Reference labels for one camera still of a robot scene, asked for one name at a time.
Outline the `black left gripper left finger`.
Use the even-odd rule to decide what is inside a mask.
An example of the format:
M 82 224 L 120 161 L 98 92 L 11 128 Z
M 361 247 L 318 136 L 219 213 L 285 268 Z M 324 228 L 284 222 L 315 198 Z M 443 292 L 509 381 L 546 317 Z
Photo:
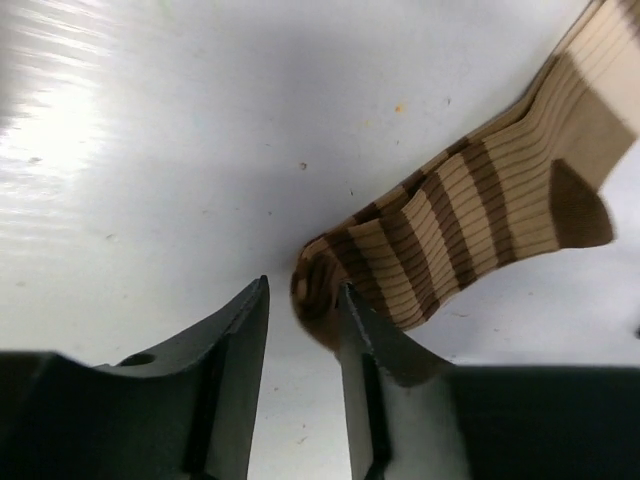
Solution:
M 270 289 L 115 365 L 55 352 L 1 355 L 5 479 L 244 479 Z

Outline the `tan brown striped sock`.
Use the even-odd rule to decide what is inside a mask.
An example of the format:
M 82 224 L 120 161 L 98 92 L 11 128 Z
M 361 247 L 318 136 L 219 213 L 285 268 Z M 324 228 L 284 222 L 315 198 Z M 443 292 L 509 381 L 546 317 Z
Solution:
M 509 109 L 301 249 L 301 327 L 340 345 L 339 288 L 395 326 L 512 263 L 613 240 L 603 183 L 639 137 L 639 5 L 595 1 Z

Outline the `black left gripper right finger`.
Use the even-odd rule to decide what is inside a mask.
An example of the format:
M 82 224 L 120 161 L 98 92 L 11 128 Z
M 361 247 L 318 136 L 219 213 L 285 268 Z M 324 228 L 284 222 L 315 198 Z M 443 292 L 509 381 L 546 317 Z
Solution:
M 639 371 L 457 366 L 373 310 L 337 302 L 355 479 L 635 479 Z

